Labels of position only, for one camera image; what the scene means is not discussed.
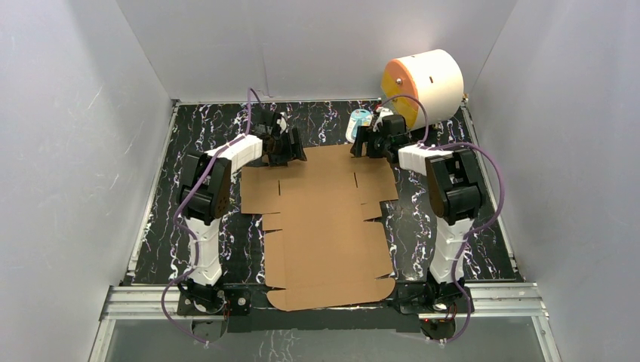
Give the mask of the brown cardboard box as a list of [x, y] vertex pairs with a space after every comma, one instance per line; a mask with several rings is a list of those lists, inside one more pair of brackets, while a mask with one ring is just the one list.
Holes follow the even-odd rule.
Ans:
[[242, 212], [262, 217], [269, 303], [299, 311], [385, 299], [395, 280], [381, 204], [398, 197], [389, 163], [347, 145], [306, 157], [241, 171]]

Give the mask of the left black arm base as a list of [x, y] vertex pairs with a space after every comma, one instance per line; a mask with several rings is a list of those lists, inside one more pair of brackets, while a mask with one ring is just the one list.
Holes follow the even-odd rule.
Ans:
[[251, 291], [244, 287], [203, 286], [188, 279], [181, 281], [177, 289], [180, 292], [177, 315], [190, 319], [187, 330], [196, 342], [216, 342], [226, 334], [232, 317], [246, 317], [250, 313]]

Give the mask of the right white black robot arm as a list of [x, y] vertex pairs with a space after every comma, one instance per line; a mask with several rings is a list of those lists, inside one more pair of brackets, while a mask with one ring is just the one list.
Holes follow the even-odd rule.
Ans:
[[461, 254], [486, 201], [482, 175], [472, 167], [477, 150], [471, 143], [413, 143], [401, 115], [386, 115], [355, 129], [353, 156], [385, 158], [390, 164], [426, 177], [438, 234], [421, 297], [435, 312], [446, 311], [464, 294]]

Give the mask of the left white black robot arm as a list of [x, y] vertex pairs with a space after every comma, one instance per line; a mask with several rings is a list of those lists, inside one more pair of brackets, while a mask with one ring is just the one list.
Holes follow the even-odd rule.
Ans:
[[248, 131], [184, 161], [174, 221], [189, 235], [190, 267], [176, 285], [208, 314], [221, 311], [226, 301], [216, 284], [222, 275], [220, 221], [228, 213], [232, 176], [262, 157], [274, 167], [306, 160], [299, 130], [286, 113], [258, 109]]

